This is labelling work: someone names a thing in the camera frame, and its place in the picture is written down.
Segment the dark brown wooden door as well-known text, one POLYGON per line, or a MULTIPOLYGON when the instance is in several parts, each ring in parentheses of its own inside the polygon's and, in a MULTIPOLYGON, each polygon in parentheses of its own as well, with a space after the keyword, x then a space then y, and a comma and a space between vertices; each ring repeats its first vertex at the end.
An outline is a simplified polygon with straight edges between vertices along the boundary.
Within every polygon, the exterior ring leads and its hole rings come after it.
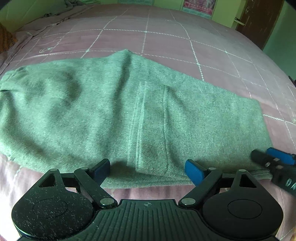
POLYGON ((263 49, 274 29, 284 1, 248 0, 239 18, 245 26, 237 25, 236 31, 263 49))

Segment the metal door latch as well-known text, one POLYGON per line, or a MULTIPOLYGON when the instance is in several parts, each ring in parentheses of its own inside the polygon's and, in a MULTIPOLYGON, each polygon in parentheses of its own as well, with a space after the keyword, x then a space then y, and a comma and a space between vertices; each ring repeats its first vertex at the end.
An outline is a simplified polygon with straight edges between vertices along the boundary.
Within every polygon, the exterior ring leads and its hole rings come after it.
POLYGON ((235 18, 234 22, 236 22, 239 25, 245 26, 245 24, 243 22, 241 22, 240 19, 238 19, 238 18, 235 18))

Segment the orange striped pillow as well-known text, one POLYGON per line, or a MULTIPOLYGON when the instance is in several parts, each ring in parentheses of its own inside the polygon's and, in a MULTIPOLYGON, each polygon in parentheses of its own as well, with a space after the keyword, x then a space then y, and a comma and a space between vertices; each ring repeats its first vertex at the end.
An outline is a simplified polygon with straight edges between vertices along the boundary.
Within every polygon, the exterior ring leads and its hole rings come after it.
POLYGON ((0 24, 0 53, 8 51, 16 42, 16 36, 0 24))

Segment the crumpled grey cloth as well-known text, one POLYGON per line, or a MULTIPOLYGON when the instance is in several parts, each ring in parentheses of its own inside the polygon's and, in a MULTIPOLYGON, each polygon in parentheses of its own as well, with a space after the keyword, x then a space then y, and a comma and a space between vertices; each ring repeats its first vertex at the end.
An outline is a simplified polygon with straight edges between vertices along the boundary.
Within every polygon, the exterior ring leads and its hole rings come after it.
POLYGON ((75 1, 64 0, 65 8, 73 8, 76 4, 75 1))

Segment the right pink wall poster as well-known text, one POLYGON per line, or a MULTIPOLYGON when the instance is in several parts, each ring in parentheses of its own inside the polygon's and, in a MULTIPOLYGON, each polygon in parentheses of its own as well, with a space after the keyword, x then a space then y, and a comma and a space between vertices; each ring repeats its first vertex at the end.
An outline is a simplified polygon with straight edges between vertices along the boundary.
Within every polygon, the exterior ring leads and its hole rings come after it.
POLYGON ((186 0, 182 11, 205 18, 211 18, 216 0, 186 0))

